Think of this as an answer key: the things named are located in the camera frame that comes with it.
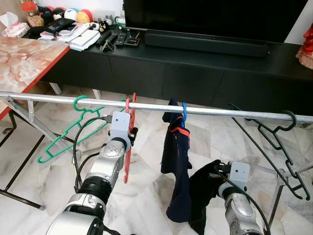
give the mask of cable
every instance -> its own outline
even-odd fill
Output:
[[[82,130],[92,121],[95,120],[105,120],[105,117],[93,117],[91,119],[89,119],[88,121],[86,121],[84,123],[84,125],[82,125],[82,127],[79,129],[79,131],[76,134],[75,140],[74,140],[74,144],[73,144],[73,159],[74,159],[74,166],[75,166],[75,170],[76,170],[76,174],[78,175],[78,163],[77,163],[77,157],[76,157],[76,145],[77,145],[77,141],[78,141],[78,137],[80,135],[80,133],[82,132]],[[78,181],[80,184],[82,184],[82,178],[80,177],[80,175],[78,175]]]
[[[253,200],[253,198],[247,194],[245,191],[243,191],[240,187],[238,187],[236,184],[234,184],[231,180],[227,179],[225,176],[223,176],[217,169],[215,169],[216,172],[218,173],[218,175],[226,180],[227,182],[229,182],[232,186],[234,186],[235,188],[237,188],[244,196],[246,196],[256,207],[256,209],[259,211],[263,221],[264,221],[264,224],[265,224],[265,227],[266,227],[266,230],[267,230],[267,234],[266,235],[270,235],[270,228],[269,228],[269,225],[268,225],[268,221],[266,220],[265,218],[265,215],[264,213],[262,212],[261,208],[259,207],[259,205],[256,203],[256,201]]]
[[[74,189],[75,189],[75,192],[76,192],[76,193],[78,193],[78,190],[79,190],[79,187],[78,187],[78,178],[79,178],[79,176],[80,176],[80,173],[81,173],[81,171],[82,171],[84,165],[86,164],[86,162],[87,162],[90,158],[92,158],[92,157],[94,157],[94,156],[97,156],[99,153],[100,153],[100,152],[93,153],[93,154],[89,155],[88,157],[85,158],[85,160],[83,161],[83,163],[80,165],[80,167],[79,167],[79,169],[78,169],[78,171],[77,171],[76,177],[75,177],[75,186],[74,186]]]

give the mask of marble floor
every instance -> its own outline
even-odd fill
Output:
[[[65,87],[62,95],[76,97],[88,95],[94,98],[92,90],[77,87]],[[103,99],[119,100],[125,94],[102,92]],[[138,97],[138,102],[167,104],[166,100]],[[111,114],[117,109],[104,108],[101,113]],[[62,133],[72,122],[78,119],[79,113],[71,105],[38,103],[35,106],[36,117],[53,132]],[[135,141],[129,182],[124,184],[124,172],[120,177],[107,204],[105,224],[118,230],[122,235],[195,235],[188,223],[170,221],[165,212],[169,205],[175,178],[173,174],[160,173],[167,123],[162,122],[163,113],[144,110],[136,111],[135,126],[139,128]],[[243,119],[239,120],[252,134],[256,141],[271,156],[279,168],[286,169],[284,157],[274,150],[258,133],[255,126]],[[21,162],[27,156],[41,134],[28,124],[17,120],[18,128],[7,143],[0,148],[0,188],[4,188]],[[95,122],[96,128],[101,122]],[[0,130],[9,127],[6,117],[0,121]],[[258,149],[231,118],[188,115],[186,128],[191,132],[189,161],[193,168],[189,175],[205,164],[220,159],[224,162],[243,161],[251,165],[270,168]],[[79,149],[88,150],[99,147],[108,137],[109,127],[95,134],[91,139],[79,145]],[[69,136],[74,138],[76,130]],[[313,129],[294,128],[287,133],[280,133],[282,142],[297,164],[313,161]],[[44,155],[49,145],[45,138],[34,153],[10,192],[29,200],[45,205],[41,211],[23,203],[0,195],[0,235],[44,235],[58,213],[74,194],[75,171],[71,164],[71,155],[65,153],[48,163],[38,164],[36,159]],[[86,164],[86,174],[92,161]],[[311,196],[313,197],[313,170],[301,174]],[[265,214],[268,213],[271,198],[275,189],[274,175],[258,168],[252,168],[248,183],[249,194],[259,203]],[[287,188],[283,189],[281,201],[272,225],[273,235],[312,234],[313,203],[295,198]],[[224,201],[214,198],[207,207],[206,235],[228,235],[229,228],[224,217]]]

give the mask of tissue box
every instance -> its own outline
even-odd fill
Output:
[[[12,24],[10,27],[6,28],[2,32],[2,36],[11,38],[21,38],[28,32],[29,29],[30,28],[28,24],[17,22]]]

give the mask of table top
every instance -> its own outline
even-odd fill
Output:
[[[28,92],[68,51],[61,42],[0,37],[0,91]],[[9,110],[0,101],[0,120]]]

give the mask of television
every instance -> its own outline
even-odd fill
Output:
[[[124,0],[126,27],[283,43],[307,0]]]

